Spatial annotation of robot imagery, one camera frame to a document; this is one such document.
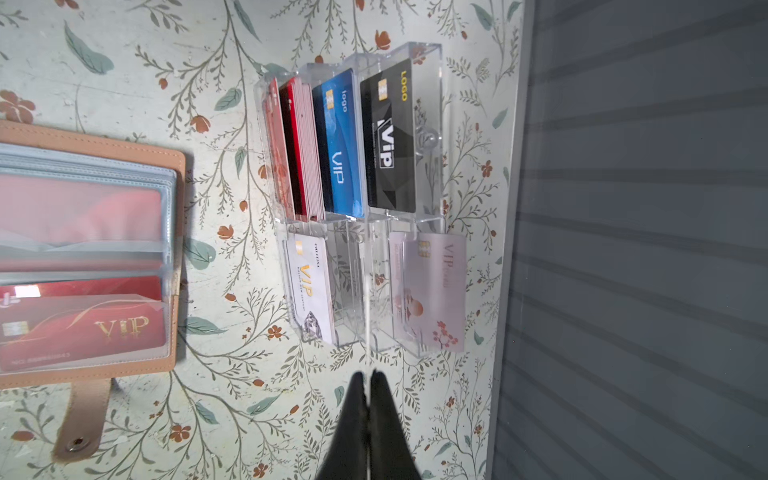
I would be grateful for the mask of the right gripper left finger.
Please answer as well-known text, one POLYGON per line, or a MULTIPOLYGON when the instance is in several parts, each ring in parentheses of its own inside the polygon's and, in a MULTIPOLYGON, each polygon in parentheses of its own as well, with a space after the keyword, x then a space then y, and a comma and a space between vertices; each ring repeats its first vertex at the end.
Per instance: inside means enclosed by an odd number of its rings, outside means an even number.
POLYGON ((368 403, 362 372, 352 375, 330 448, 316 479, 368 478, 368 403))

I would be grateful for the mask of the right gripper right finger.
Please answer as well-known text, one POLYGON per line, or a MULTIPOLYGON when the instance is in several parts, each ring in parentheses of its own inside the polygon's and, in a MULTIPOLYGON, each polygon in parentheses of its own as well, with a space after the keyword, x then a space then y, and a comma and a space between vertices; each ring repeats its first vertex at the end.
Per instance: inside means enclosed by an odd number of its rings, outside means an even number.
POLYGON ((370 478, 421 480, 385 374, 375 370, 370 379, 370 478))

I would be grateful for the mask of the clear acrylic card display stand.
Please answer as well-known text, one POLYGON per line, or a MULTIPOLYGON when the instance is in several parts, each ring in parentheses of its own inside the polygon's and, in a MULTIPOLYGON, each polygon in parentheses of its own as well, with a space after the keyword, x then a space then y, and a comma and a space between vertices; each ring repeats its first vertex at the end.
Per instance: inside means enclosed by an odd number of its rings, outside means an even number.
POLYGON ((447 226, 444 59, 409 42, 256 86, 289 319, 305 341, 459 352, 467 246, 447 226))

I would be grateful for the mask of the pink leather card wallet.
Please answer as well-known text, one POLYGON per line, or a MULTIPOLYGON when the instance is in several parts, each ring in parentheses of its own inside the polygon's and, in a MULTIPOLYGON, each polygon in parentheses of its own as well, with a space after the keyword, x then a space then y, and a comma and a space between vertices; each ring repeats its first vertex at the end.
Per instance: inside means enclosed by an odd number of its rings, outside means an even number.
POLYGON ((5 121, 1 176, 32 176, 154 189, 163 203, 163 237, 27 249, 1 242, 1 309, 23 298, 136 294, 165 305, 164 346, 3 372, 5 389, 66 383, 69 404, 52 452, 56 463, 91 457, 104 430, 112 383, 171 371, 177 358, 183 263, 186 158, 160 147, 5 121))

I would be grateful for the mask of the pink VIP card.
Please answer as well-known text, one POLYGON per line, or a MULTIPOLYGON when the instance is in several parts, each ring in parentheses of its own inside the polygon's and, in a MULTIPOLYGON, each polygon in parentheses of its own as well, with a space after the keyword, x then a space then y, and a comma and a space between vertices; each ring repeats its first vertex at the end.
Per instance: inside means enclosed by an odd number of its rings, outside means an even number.
POLYGON ((462 352, 466 328, 466 238, 448 233, 389 236, 396 338, 429 351, 462 352))

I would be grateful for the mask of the white VIP diamond card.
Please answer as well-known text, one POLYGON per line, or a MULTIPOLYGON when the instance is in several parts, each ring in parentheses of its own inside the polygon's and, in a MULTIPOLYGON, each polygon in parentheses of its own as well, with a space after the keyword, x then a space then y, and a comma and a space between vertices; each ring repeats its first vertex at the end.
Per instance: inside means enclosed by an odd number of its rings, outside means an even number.
POLYGON ((333 344, 335 329, 326 241, 290 233, 286 250, 297 326, 310 338, 333 344))

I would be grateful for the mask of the black VIP card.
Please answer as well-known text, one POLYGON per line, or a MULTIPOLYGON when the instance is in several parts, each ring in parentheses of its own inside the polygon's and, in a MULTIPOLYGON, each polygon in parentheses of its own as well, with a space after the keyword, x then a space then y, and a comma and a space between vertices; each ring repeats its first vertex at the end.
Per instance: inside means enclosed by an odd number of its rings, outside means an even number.
POLYGON ((360 83, 368 205, 416 210, 412 65, 399 62, 360 83))

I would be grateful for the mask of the blue VIP card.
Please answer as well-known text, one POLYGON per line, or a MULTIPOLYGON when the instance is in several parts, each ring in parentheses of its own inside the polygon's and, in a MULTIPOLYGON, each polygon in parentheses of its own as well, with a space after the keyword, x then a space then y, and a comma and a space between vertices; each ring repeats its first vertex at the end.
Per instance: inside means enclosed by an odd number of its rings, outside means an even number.
POLYGON ((354 72, 346 69, 312 89, 323 200, 329 212, 364 215, 354 72))

